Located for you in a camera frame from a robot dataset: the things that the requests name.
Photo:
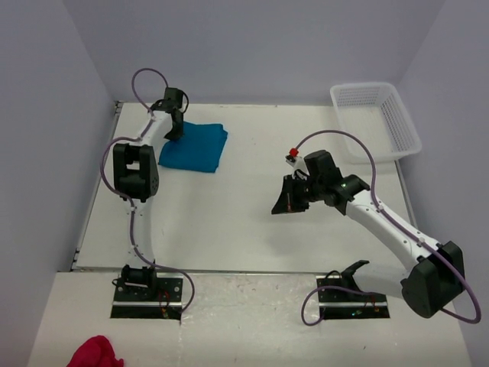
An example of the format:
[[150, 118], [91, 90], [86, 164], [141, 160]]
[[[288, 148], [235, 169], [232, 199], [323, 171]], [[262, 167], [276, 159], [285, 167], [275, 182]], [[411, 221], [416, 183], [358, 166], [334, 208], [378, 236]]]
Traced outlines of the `blue t shirt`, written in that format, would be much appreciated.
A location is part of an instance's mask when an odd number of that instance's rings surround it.
[[161, 167], [213, 174], [228, 138], [223, 124], [183, 123], [183, 136], [168, 141], [160, 151]]

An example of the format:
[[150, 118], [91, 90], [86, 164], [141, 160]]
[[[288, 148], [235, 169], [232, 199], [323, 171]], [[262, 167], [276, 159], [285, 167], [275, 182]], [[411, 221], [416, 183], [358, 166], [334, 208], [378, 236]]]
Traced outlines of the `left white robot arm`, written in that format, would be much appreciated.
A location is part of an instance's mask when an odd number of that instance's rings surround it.
[[148, 126], [135, 142], [117, 143], [112, 150], [115, 190], [127, 203], [129, 216], [128, 260], [121, 271], [121, 285], [142, 300], [159, 290], [151, 244], [151, 206], [160, 186], [157, 151], [168, 141], [183, 137], [184, 91], [167, 87], [162, 99], [150, 107]]

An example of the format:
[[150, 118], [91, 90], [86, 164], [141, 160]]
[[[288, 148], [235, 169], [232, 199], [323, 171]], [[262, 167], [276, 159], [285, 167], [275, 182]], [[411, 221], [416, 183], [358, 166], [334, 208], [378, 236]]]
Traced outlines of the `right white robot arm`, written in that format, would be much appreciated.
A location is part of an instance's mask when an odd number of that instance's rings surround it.
[[293, 172], [284, 176], [274, 215], [303, 213], [323, 202], [357, 222], [400, 261], [400, 268], [368, 267], [360, 260], [341, 274], [339, 287], [349, 300], [365, 294], [404, 299], [417, 315], [430, 318], [465, 290], [463, 253], [454, 242], [441, 244], [421, 233], [385, 206], [360, 177], [343, 176], [325, 150], [286, 156]]

